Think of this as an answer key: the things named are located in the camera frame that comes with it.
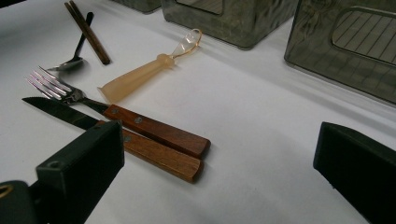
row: silverware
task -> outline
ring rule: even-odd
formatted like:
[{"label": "silverware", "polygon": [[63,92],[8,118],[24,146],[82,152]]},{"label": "silverware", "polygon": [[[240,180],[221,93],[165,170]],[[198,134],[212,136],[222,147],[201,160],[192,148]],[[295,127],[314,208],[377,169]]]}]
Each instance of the silverware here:
[{"label": "silverware", "polygon": [[42,67],[39,68],[45,75],[34,71],[26,80],[49,99],[66,105],[84,104],[108,119],[122,120],[122,125],[126,128],[195,158],[202,158],[210,147],[208,139],[196,134],[144,117],[117,105],[106,105],[91,100],[83,91],[62,82]]},{"label": "silverware", "polygon": [[78,25],[79,29],[87,38],[88,42],[90,42],[93,50],[101,60],[102,64],[109,64],[110,59],[108,58],[105,49],[103,48],[102,44],[100,43],[99,39],[96,37],[95,33],[91,29],[91,27],[84,21],[84,17],[82,16],[81,12],[79,11],[76,3],[70,1],[69,3],[64,3],[67,10],[72,15],[73,19],[75,20],[76,24]]},{"label": "silverware", "polygon": [[[87,22],[88,25],[91,25],[92,19],[93,19],[93,13],[89,12],[87,14],[87,19],[86,19],[86,22]],[[74,67],[74,66],[78,65],[79,63],[82,63],[83,59],[81,57],[79,57],[79,53],[81,52],[81,48],[82,48],[82,46],[84,44],[84,41],[85,41],[85,35],[82,34],[81,38],[78,41],[78,45],[77,45],[77,48],[76,48],[76,51],[75,51],[75,54],[74,54],[73,58],[71,60],[65,62],[65,63],[59,64],[58,66],[54,66],[54,67],[48,68],[47,70],[50,70],[50,71],[63,71],[63,70],[67,70],[67,69],[69,69],[71,67]]]},{"label": "silverware", "polygon": [[[22,100],[57,119],[66,121],[84,130],[88,130],[96,124],[104,123],[102,120],[94,119],[70,106],[60,104],[47,98],[28,97]],[[195,182],[204,169],[204,163],[201,160],[156,143],[136,133],[131,133],[125,129],[122,130],[122,134],[125,151],[183,180],[191,183]]]}]

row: storage bin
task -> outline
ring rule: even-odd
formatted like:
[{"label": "storage bin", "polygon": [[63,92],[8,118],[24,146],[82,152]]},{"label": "storage bin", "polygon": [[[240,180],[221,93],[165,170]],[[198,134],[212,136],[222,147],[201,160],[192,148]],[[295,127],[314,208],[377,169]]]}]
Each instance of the storage bin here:
[{"label": "storage bin", "polygon": [[396,1],[300,0],[285,60],[396,104]]},{"label": "storage bin", "polygon": [[297,0],[162,0],[167,21],[252,49],[293,16]]},{"label": "storage bin", "polygon": [[130,7],[141,11],[145,14],[153,12],[155,9],[161,7],[161,0],[111,0],[120,3],[126,7]]}]

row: white table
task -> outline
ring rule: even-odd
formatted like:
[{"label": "white table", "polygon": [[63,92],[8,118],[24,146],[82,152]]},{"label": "white table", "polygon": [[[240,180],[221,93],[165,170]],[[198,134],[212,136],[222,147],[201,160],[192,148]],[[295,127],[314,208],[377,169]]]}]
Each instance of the white table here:
[{"label": "white table", "polygon": [[[107,0],[76,1],[112,63],[88,42],[86,62],[63,80],[103,101],[97,87],[171,53],[189,29]],[[292,20],[254,49],[204,35],[201,47],[120,103],[211,140],[204,172],[189,184],[131,154],[87,223],[367,223],[313,168],[322,121],[396,146],[396,109],[286,65]],[[81,31],[64,1],[0,9],[0,182],[36,181],[35,167],[83,131],[21,100],[38,65],[72,58]],[[98,119],[84,105],[74,106]]]}]

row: plastic utensil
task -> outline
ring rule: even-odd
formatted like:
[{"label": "plastic utensil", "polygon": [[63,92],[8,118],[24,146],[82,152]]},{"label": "plastic utensil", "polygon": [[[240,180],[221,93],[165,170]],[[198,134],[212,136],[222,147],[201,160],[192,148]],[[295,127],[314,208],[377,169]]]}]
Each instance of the plastic utensil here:
[{"label": "plastic utensil", "polygon": [[171,55],[160,54],[157,59],[135,70],[126,73],[98,88],[106,100],[114,104],[136,90],[143,83],[165,68],[175,64],[175,58],[188,54],[196,49],[201,40],[202,32],[199,29],[191,30],[177,45]]}]

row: utensil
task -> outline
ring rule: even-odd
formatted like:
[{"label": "utensil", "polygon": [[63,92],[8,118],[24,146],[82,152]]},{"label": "utensil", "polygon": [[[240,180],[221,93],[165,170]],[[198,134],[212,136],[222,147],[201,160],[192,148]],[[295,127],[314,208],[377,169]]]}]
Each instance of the utensil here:
[{"label": "utensil", "polygon": [[[86,22],[87,22],[88,25],[91,25],[92,19],[93,19],[93,13],[89,12],[87,14],[87,19],[86,19]],[[58,66],[54,66],[54,67],[48,68],[47,70],[50,70],[50,71],[63,71],[63,70],[67,70],[67,69],[69,69],[71,67],[74,67],[74,66],[76,66],[79,63],[82,63],[83,59],[81,57],[79,57],[79,53],[81,52],[82,46],[84,44],[84,41],[85,41],[85,35],[82,34],[81,38],[78,41],[78,45],[77,45],[77,48],[76,48],[76,51],[75,51],[75,54],[74,54],[73,58],[71,60],[65,62],[65,63],[59,64]]]},{"label": "utensil", "polygon": [[210,147],[208,139],[196,134],[188,133],[117,105],[106,105],[91,100],[85,96],[82,90],[62,82],[42,67],[39,68],[45,75],[34,71],[31,78],[26,78],[26,80],[47,98],[66,105],[84,104],[108,119],[121,119],[124,127],[194,158],[202,158]]},{"label": "utensil", "polygon": [[196,49],[201,40],[201,36],[201,30],[191,30],[181,40],[171,55],[158,55],[157,59],[151,63],[147,63],[108,82],[105,86],[99,88],[100,92],[105,96],[106,100],[112,104],[122,100],[163,69],[172,67],[175,64],[175,58],[188,54]]},{"label": "utensil", "polygon": [[[103,120],[94,119],[67,105],[47,98],[28,97],[22,100],[57,119],[66,121],[84,130],[88,130],[96,124],[104,123]],[[193,183],[204,169],[204,163],[196,158],[125,129],[122,130],[122,134],[125,151],[185,181]]]},{"label": "utensil", "polygon": [[90,42],[93,50],[95,51],[96,55],[99,57],[102,64],[109,64],[110,59],[108,58],[105,49],[103,48],[102,44],[100,43],[99,39],[96,37],[91,27],[87,24],[87,22],[85,22],[84,17],[79,11],[76,3],[70,1],[69,3],[64,3],[64,5],[72,15],[75,22],[77,23],[79,29],[88,39],[88,42]]}]

